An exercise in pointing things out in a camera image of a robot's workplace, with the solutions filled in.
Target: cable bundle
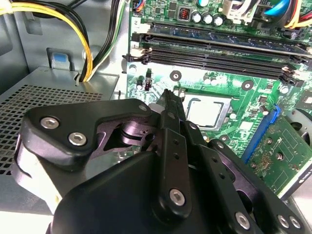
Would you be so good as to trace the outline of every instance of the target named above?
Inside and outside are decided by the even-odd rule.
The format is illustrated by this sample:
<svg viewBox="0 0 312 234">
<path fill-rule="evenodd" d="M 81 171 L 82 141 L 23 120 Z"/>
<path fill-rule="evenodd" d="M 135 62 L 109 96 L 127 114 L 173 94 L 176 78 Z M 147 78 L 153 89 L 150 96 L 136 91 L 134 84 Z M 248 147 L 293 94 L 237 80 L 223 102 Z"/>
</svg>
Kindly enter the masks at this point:
<svg viewBox="0 0 312 234">
<path fill-rule="evenodd" d="M 84 50 L 86 52 L 85 78 L 88 78 L 91 75 L 92 68 L 93 68 L 93 62 L 92 62 L 91 51 L 89 48 L 89 42 L 88 42 L 88 39 L 85 38 L 86 29 L 85 29 L 84 25 L 81 25 L 79 23 L 73 23 L 67 17 L 65 17 L 63 14 L 61 14 L 60 12 L 64 11 L 63 7 L 59 7 L 60 12 L 58 12 L 54 9 L 47 7 L 47 6 L 36 4 L 33 2 L 13 2 L 13 3 L 10 3 L 9 7 L 8 7 L 8 5 L 5 8 L 3 6 L 4 6 L 4 4 L 0 5 L 0 16 L 4 15 L 4 14 L 8 14 L 8 13 L 13 13 L 13 12 L 36 12 L 36 13 L 40 13 L 40 14 L 53 16 L 55 18 L 58 18 L 60 20 L 65 21 L 66 23 L 68 23 L 68 25 L 70 25 L 73 28 L 73 30 L 77 33 L 77 35 L 79 36 L 81 43 L 84 47 Z M 80 19 L 80 17 L 76 13 L 74 13 L 74 11 L 72 14 L 73 14 L 72 15 L 73 18 L 77 17 L 78 19 Z"/>
<path fill-rule="evenodd" d="M 302 5 L 302 0 L 295 0 L 294 4 L 291 0 L 281 0 L 271 9 L 267 10 L 264 14 L 268 16 L 280 16 L 287 12 L 289 7 L 293 7 L 292 15 L 290 17 L 289 23 L 285 25 L 285 28 L 294 29 L 297 27 L 306 27 L 312 24 L 312 13 L 311 11 L 303 16 L 300 16 L 300 10 Z"/>
<path fill-rule="evenodd" d="M 58 18 L 67 22 L 78 34 L 86 52 L 86 61 L 79 80 L 77 80 L 81 82 L 89 81 L 112 51 L 118 37 L 125 7 L 125 0 L 112 0 L 107 38 L 98 55 L 92 60 L 87 30 L 80 16 L 73 10 L 73 8 L 84 3 L 86 0 L 73 0 L 67 6 L 57 2 L 44 2 L 40 0 L 25 0 L 23 2 L 13 3 L 10 3 L 9 0 L 0 1 L 3 1 L 0 2 L 0 15 L 17 11 L 34 12 L 36 17 L 46 19 Z"/>
</svg>

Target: green circuit board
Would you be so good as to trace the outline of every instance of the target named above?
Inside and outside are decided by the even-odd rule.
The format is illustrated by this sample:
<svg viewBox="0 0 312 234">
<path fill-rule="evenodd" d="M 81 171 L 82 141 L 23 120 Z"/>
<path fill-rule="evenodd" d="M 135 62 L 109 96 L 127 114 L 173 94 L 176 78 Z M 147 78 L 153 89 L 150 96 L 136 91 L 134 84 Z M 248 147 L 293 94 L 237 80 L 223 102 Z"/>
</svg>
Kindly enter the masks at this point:
<svg viewBox="0 0 312 234">
<path fill-rule="evenodd" d="M 279 197 L 292 186 L 312 162 L 312 149 L 280 116 L 263 136 L 249 165 Z"/>
<path fill-rule="evenodd" d="M 260 4 L 274 6 L 278 3 L 279 0 L 262 0 Z M 272 28 L 268 31 L 258 30 L 257 28 L 245 25 L 234 24 L 231 20 L 225 19 L 224 23 L 219 26 L 213 26 L 212 24 L 206 25 L 203 22 L 193 23 L 190 22 L 181 22 L 177 20 L 177 14 L 180 6 L 186 6 L 191 9 L 191 11 L 198 11 L 199 13 L 209 12 L 211 15 L 221 14 L 222 11 L 222 3 L 223 0 L 210 0 L 208 5 L 205 7 L 201 7 L 198 5 L 197 0 L 146 0 L 144 7 L 140 12 L 134 11 L 130 8 L 130 17 L 140 17 L 142 23 L 151 23 L 151 22 L 165 22 L 170 24 L 179 24 L 185 25 L 189 27 L 197 27 L 197 28 L 209 28 L 216 29 L 227 32 L 236 32 L 264 37 L 272 37 L 272 38 L 284 38 L 282 36 L 282 32 L 279 29 Z M 312 9 L 312 0 L 303 0 L 301 13 L 306 13 Z M 297 41 L 305 42 L 308 44 L 312 44 L 312 30 L 311 28 L 304 28 L 298 38 Z"/>
<path fill-rule="evenodd" d="M 174 39 L 154 41 L 141 40 L 138 42 L 132 41 L 131 39 L 132 32 L 137 32 L 140 24 L 143 25 L 155 22 L 160 24 L 164 23 L 162 24 L 164 25 L 163 27 L 166 27 L 165 24 L 171 24 L 195 29 L 213 29 L 216 32 L 221 32 L 220 35 L 224 35 L 222 33 L 227 32 L 228 35 L 231 35 L 231 33 L 238 33 L 239 35 L 246 35 L 247 37 L 245 38 L 257 37 L 259 40 L 262 40 L 262 38 L 271 38 L 272 40 L 279 39 L 281 46 L 283 46 L 283 42 L 288 41 L 303 42 L 306 45 L 312 46 L 311 27 L 302 28 L 298 37 L 295 40 L 290 40 L 285 37 L 283 34 L 284 31 L 281 29 L 271 28 L 270 30 L 260 30 L 250 25 L 234 24 L 231 20 L 225 19 L 224 16 L 224 22 L 220 27 L 214 26 L 213 24 L 207 25 L 203 22 L 181 22 L 177 19 L 177 14 L 182 6 L 191 9 L 192 12 L 197 11 L 201 14 L 209 12 L 211 15 L 222 15 L 223 1 L 224 0 L 210 0 L 207 6 L 201 7 L 198 5 L 197 0 L 146 0 L 140 12 L 135 11 L 133 8 L 134 3 L 132 2 L 130 7 L 129 53 L 131 53 L 133 48 L 161 48 L 163 50 L 168 49 L 168 51 L 182 51 L 183 53 L 181 54 L 183 55 L 187 55 L 189 52 L 192 55 L 202 53 L 216 55 L 216 57 L 227 56 L 232 58 L 236 57 L 238 59 L 261 60 L 264 61 L 264 63 L 270 61 L 280 63 L 290 62 L 291 65 L 296 68 L 294 74 L 295 78 L 303 80 L 304 84 L 300 87 L 294 87 L 282 84 L 276 79 L 244 76 L 242 73 L 239 73 L 240 75 L 234 75 L 216 70 L 209 71 L 209 69 L 201 70 L 196 69 L 194 66 L 192 68 L 178 66 L 174 62 L 167 63 L 170 65 L 153 62 L 143 65 L 141 62 L 129 62 L 127 65 L 127 98 L 137 98 L 144 101 L 146 104 L 156 103 L 164 89 L 169 89 L 176 95 L 180 95 L 181 90 L 185 90 L 188 95 L 194 94 L 194 96 L 196 96 L 200 94 L 230 99 L 231 107 L 224 119 L 222 119 L 223 123 L 221 127 L 214 130 L 207 130 L 207 128 L 201 127 L 200 129 L 206 141 L 218 138 L 224 141 L 238 157 L 242 157 L 264 117 L 263 111 L 261 111 L 259 107 L 265 106 L 269 112 L 273 109 L 275 104 L 278 105 L 281 109 L 281 116 L 278 118 L 275 125 L 270 127 L 270 130 L 266 134 L 273 134 L 272 139 L 277 140 L 277 137 L 282 134 L 281 131 L 283 127 L 287 128 L 291 134 L 296 134 L 294 137 L 295 141 L 298 142 L 298 145 L 295 147 L 296 157 L 291 160 L 279 161 L 276 160 L 275 157 L 272 158 L 267 155 L 269 154 L 270 148 L 264 143 L 265 137 L 263 137 L 249 163 L 254 162 L 257 164 L 258 166 L 254 170 L 255 173 L 262 178 L 277 195 L 281 195 L 288 189 L 287 186 L 293 182 L 294 176 L 298 175 L 301 169 L 304 168 L 312 158 L 311 149 L 308 149 L 308 145 L 300 139 L 300 136 L 289 123 L 285 122 L 286 120 L 283 117 L 291 113 L 294 108 L 303 109 L 312 115 L 312 103 L 306 102 L 308 98 L 312 100 L 312 63 L 310 62 L 308 65 L 295 64 L 285 57 L 267 57 L 264 54 L 245 53 L 241 50 L 227 50 L 222 48 L 218 50 L 210 46 L 198 46 L 198 44 L 176 43 Z M 277 2 L 279 2 L 279 0 L 262 0 L 261 4 L 273 6 Z M 301 13 L 308 12 L 311 9 L 312 0 L 303 0 Z M 148 71 L 151 72 L 152 85 L 148 91 L 145 91 L 144 88 L 140 90 L 137 88 L 137 81 L 142 80 L 144 82 Z M 174 81 L 172 79 L 172 71 L 179 71 L 182 74 L 179 81 Z M 210 79 L 211 82 L 206 83 L 206 78 Z M 245 82 L 251 82 L 252 88 L 248 90 L 244 89 L 243 85 Z M 214 112 L 213 108 L 215 107 L 210 105 L 203 107 L 202 111 L 199 108 L 195 116 L 203 115 L 203 118 L 209 119 L 210 115 L 204 115 Z M 275 147 L 282 151 L 289 150 L 288 145 L 283 145 L 283 142 L 286 144 L 288 137 L 289 135 L 281 136 L 282 143 L 278 142 Z M 298 147 L 303 145 L 305 147 L 297 150 Z"/>
<path fill-rule="evenodd" d="M 305 71 L 305 84 L 298 88 L 289 86 L 286 94 L 281 92 L 283 85 L 280 81 L 268 80 L 264 78 L 253 78 L 226 73 L 207 72 L 203 70 L 184 68 L 178 66 L 168 66 L 161 64 L 142 65 L 140 63 L 128 64 L 128 70 L 136 68 L 135 73 L 128 73 L 127 78 L 127 98 L 137 98 L 146 104 L 155 103 L 161 96 L 164 89 L 174 90 L 177 87 L 189 89 L 194 93 L 213 93 L 230 97 L 231 107 L 235 118 L 227 115 L 226 122 L 218 131 L 205 131 L 202 134 L 205 139 L 219 138 L 223 140 L 239 157 L 242 156 L 249 141 L 263 119 L 262 113 L 258 110 L 259 105 L 264 104 L 268 110 L 276 103 L 283 109 L 283 114 L 289 113 L 299 101 L 301 95 L 312 87 L 312 72 Z M 151 69 L 153 84 L 150 91 L 140 91 L 137 89 L 137 79 L 145 76 L 147 69 Z M 170 79 L 173 70 L 180 70 L 182 79 L 179 82 Z M 218 80 L 217 85 L 205 84 L 204 77 L 214 77 Z M 243 82 L 251 80 L 253 88 L 248 91 L 242 89 Z M 265 97 L 264 103 L 259 102 L 261 97 Z"/>
</svg>

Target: blue wire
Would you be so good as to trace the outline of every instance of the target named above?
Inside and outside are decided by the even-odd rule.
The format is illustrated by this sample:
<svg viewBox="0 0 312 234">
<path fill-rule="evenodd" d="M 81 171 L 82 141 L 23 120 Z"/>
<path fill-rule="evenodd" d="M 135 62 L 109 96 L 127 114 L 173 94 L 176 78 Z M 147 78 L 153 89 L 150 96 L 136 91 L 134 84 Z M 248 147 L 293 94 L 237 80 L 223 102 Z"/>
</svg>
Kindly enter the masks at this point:
<svg viewBox="0 0 312 234">
<path fill-rule="evenodd" d="M 138 7 L 141 5 L 143 0 L 140 0 L 140 2 L 138 3 L 138 5 L 136 5 L 135 9 L 138 9 Z"/>
<path fill-rule="evenodd" d="M 286 12 L 289 4 L 290 4 L 290 0 L 281 0 L 274 7 L 265 11 L 264 14 L 268 16 L 280 16 Z"/>
</svg>

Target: chip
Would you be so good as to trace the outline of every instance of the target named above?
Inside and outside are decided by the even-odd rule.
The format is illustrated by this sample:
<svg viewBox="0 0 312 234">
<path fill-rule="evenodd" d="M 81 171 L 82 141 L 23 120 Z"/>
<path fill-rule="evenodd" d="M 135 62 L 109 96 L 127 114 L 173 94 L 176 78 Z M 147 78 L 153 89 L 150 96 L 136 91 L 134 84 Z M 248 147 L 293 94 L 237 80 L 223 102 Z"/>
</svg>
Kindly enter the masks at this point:
<svg viewBox="0 0 312 234">
<path fill-rule="evenodd" d="M 312 90 L 306 90 L 296 104 L 296 108 L 312 110 Z"/>
<path fill-rule="evenodd" d="M 175 11 L 168 11 L 168 17 L 169 17 L 169 18 L 174 18 L 174 17 L 176 17 L 176 12 L 175 12 Z"/>
<path fill-rule="evenodd" d="M 258 114 L 258 110 L 256 110 L 256 109 L 253 109 L 253 111 L 252 111 L 252 114 L 253 114 L 253 115 L 256 115 L 256 114 Z"/>
<path fill-rule="evenodd" d="M 267 101 L 267 97 L 266 96 L 260 96 L 259 102 L 265 103 L 266 101 Z"/>
<path fill-rule="evenodd" d="M 252 122 L 246 122 L 246 121 L 243 121 L 241 123 L 241 125 L 239 126 L 239 129 L 240 130 L 244 130 L 244 131 L 250 131 L 250 129 L 252 128 L 254 123 Z"/>
<path fill-rule="evenodd" d="M 183 107 L 187 120 L 201 130 L 218 131 L 231 107 L 231 97 L 184 93 Z"/>
<path fill-rule="evenodd" d="M 171 2 L 169 4 L 169 10 L 176 10 L 176 3 L 175 2 Z"/>
</svg>

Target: ventilation holes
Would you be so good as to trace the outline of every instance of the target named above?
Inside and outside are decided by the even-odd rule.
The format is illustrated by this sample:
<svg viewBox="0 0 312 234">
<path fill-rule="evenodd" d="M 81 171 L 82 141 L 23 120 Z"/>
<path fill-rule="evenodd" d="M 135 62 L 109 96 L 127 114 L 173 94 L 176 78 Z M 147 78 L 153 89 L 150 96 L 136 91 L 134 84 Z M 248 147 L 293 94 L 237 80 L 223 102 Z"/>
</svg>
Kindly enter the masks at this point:
<svg viewBox="0 0 312 234">
<path fill-rule="evenodd" d="M 10 166 L 25 112 L 33 107 L 100 101 L 102 94 L 24 85 L 0 103 L 0 175 L 11 175 Z"/>
</svg>

